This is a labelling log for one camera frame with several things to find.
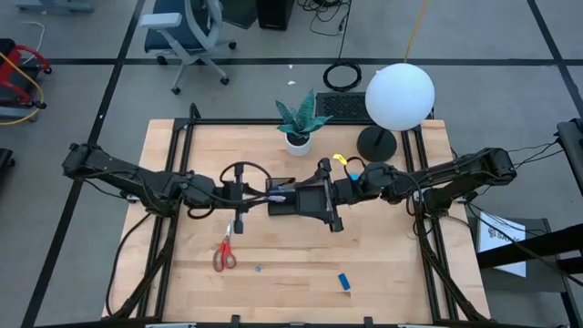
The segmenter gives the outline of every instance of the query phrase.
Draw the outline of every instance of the red scissors handle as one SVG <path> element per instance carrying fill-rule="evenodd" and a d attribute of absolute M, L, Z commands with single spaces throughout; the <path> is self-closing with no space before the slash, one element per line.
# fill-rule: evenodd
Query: red scissors handle
<path fill-rule="evenodd" d="M 220 248 L 215 251 L 212 257 L 212 267 L 216 272 L 221 272 L 225 268 L 232 269 L 237 265 L 237 259 L 230 252 L 230 242 L 228 238 L 220 244 Z"/>

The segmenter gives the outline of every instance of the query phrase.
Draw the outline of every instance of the white plant pot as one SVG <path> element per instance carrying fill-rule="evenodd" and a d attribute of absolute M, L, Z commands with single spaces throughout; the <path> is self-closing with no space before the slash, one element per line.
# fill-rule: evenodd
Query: white plant pot
<path fill-rule="evenodd" d="M 285 139 L 285 144 L 288 146 L 288 152 L 293 156 L 303 156 L 307 154 L 310 151 L 310 148 L 312 147 L 312 135 L 310 135 L 308 141 L 301 146 L 293 145 L 288 140 L 287 134 L 284 134 L 283 138 Z"/>

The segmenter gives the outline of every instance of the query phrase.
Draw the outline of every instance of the white paper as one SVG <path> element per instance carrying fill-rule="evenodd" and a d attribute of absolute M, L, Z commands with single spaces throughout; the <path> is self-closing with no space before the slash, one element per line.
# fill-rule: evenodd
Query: white paper
<path fill-rule="evenodd" d="M 514 241 L 523 241 L 526 237 L 525 226 L 521 224 L 515 223 L 511 220 L 502 219 L 496 215 L 485 212 L 480 213 L 480 218 L 503 231 Z M 488 227 L 485 223 L 480 221 L 478 226 L 478 252 L 488 251 L 494 248 L 508 245 L 509 243 L 510 241 L 504 235 L 502 235 L 502 233 Z M 527 264 L 523 261 L 500 265 L 497 266 L 496 269 L 503 272 L 512 273 L 523 278 L 527 277 Z"/>

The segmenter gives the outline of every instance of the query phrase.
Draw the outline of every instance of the white globe lamp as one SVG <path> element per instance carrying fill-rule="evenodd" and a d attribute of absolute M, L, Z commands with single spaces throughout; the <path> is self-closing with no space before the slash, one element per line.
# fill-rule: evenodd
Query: white globe lamp
<path fill-rule="evenodd" d="M 377 125 L 361 132 L 356 147 L 364 159 L 380 162 L 392 157 L 397 148 L 393 134 L 385 132 L 405 131 L 426 119 L 434 106 L 435 89 L 423 69 L 394 64 L 376 73 L 364 100 Z"/>

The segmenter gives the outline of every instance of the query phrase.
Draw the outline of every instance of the green leaves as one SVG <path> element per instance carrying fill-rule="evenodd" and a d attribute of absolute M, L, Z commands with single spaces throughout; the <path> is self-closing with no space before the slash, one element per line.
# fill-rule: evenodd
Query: green leaves
<path fill-rule="evenodd" d="M 295 124 L 295 119 L 293 118 L 293 114 L 288 110 L 285 105 L 281 102 L 275 100 L 275 106 L 277 110 L 280 112 L 281 118 L 283 118 L 283 124 Z"/>
<path fill-rule="evenodd" d="M 296 131 L 293 124 L 283 124 L 277 127 L 277 129 L 283 133 L 293 134 L 295 137 L 300 137 L 301 135 Z"/>
<path fill-rule="evenodd" d="M 302 133 L 312 133 L 314 131 L 319 130 L 321 127 L 323 127 L 324 124 L 326 124 L 326 122 L 328 121 L 328 119 L 332 118 L 331 116 L 329 117 L 317 117 L 317 118 L 312 118 L 309 121 L 309 124 L 307 127 L 305 127 L 301 132 Z"/>
<path fill-rule="evenodd" d="M 314 103 L 314 96 L 313 96 L 313 89 L 310 90 L 310 93 L 306 98 L 303 100 L 300 109 L 298 109 L 298 114 L 295 118 L 296 123 L 298 124 L 298 128 L 300 130 L 306 129 L 310 125 L 310 120 L 313 117 L 313 103 Z"/>
<path fill-rule="evenodd" d="M 332 117 L 314 117 L 314 102 L 315 97 L 313 90 L 303 100 L 300 109 L 297 111 L 288 109 L 279 101 L 275 101 L 277 110 L 283 118 L 283 125 L 277 129 L 284 133 L 293 134 L 295 137 L 308 138 L 310 133 L 320 129 Z"/>

